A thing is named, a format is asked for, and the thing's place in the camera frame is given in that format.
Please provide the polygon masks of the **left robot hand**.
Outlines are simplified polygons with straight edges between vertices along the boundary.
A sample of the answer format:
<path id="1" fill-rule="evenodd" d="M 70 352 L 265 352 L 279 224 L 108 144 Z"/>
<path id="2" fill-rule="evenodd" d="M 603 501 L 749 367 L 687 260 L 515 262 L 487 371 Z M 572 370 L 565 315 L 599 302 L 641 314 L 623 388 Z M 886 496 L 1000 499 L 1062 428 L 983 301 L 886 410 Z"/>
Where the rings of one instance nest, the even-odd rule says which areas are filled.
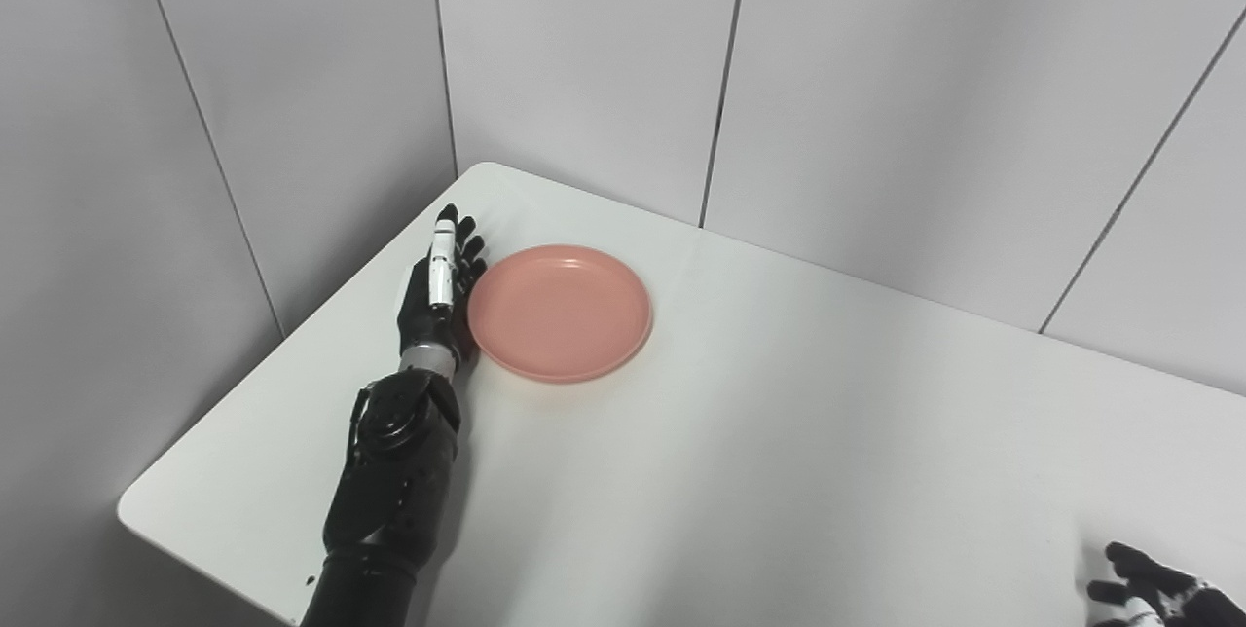
<path id="1" fill-rule="evenodd" d="M 399 352 L 440 345 L 459 365 L 473 355 L 477 347 L 467 324 L 467 307 L 487 270 L 485 246 L 476 219 L 459 214 L 454 203 L 445 204 L 434 222 L 427 253 L 409 275 L 396 319 Z"/>

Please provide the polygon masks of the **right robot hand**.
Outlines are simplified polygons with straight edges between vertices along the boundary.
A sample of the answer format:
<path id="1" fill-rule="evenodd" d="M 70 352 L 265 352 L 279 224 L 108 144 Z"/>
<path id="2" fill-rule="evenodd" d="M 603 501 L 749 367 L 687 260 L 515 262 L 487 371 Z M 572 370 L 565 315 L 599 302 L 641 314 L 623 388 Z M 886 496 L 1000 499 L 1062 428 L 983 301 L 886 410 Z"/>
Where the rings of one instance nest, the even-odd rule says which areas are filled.
<path id="1" fill-rule="evenodd" d="M 1245 610 L 1206 578 L 1169 568 L 1134 548 L 1110 542 L 1104 555 L 1116 581 L 1089 581 L 1087 600 L 1116 610 L 1099 626 L 1244 626 Z"/>

